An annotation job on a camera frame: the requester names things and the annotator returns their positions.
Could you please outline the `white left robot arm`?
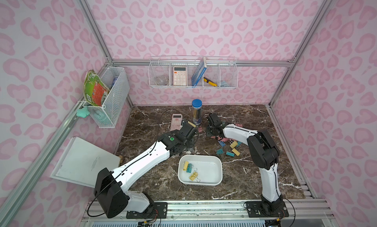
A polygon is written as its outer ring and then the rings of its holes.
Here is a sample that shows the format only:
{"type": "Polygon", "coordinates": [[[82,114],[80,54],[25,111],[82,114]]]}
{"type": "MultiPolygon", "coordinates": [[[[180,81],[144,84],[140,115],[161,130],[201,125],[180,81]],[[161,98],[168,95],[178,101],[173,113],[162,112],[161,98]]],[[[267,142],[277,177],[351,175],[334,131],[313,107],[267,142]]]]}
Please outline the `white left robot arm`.
{"type": "Polygon", "coordinates": [[[154,204],[149,195],[129,188],[158,164],[193,147],[197,131],[196,125],[185,122],[180,130],[159,136],[150,148],[128,163],[112,171],[102,169],[97,175],[94,196],[106,217],[113,218],[123,211],[151,213],[154,204]]]}

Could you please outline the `white storage tray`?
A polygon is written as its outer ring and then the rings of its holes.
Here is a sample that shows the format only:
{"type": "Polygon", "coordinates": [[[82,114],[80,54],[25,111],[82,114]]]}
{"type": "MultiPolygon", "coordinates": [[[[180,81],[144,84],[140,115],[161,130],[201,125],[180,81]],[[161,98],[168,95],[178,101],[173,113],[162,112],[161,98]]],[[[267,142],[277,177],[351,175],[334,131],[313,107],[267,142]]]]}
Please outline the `white storage tray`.
{"type": "Polygon", "coordinates": [[[179,161],[178,179],[186,185],[217,186],[222,182],[222,162],[216,156],[185,155],[179,161]],[[188,164],[192,164],[192,173],[198,172],[195,181],[191,181],[187,173],[188,164]]]}

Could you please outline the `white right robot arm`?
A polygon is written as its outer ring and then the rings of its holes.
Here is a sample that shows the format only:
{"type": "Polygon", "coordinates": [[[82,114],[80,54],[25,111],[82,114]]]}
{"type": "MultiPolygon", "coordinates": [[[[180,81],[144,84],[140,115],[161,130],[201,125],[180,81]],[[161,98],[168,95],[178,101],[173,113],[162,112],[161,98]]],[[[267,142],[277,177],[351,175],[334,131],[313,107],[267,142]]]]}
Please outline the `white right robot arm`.
{"type": "Polygon", "coordinates": [[[262,181],[262,204],[273,210],[283,203],[278,187],[277,168],[280,150],[267,130],[250,130],[222,122],[217,114],[207,116],[210,136],[228,138],[248,146],[253,163],[259,168],[262,181]]]}

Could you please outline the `yellow binder clip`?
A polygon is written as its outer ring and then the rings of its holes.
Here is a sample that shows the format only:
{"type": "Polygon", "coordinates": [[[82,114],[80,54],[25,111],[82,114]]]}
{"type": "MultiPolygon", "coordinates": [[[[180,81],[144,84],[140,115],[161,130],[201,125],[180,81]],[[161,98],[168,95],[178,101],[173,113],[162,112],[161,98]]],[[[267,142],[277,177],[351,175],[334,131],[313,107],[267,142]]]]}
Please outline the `yellow binder clip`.
{"type": "Polygon", "coordinates": [[[198,172],[193,172],[190,176],[189,176],[189,179],[191,181],[195,181],[198,177],[198,172]]]}

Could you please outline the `teal binder clip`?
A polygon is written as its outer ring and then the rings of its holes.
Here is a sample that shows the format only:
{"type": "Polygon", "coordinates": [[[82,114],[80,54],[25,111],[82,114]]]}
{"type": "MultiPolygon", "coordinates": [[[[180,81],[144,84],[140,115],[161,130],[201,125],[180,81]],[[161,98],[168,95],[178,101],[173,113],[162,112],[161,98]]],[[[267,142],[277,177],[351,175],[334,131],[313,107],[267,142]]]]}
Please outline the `teal binder clip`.
{"type": "Polygon", "coordinates": [[[187,173],[192,173],[192,164],[191,163],[188,164],[186,172],[187,173]]]}

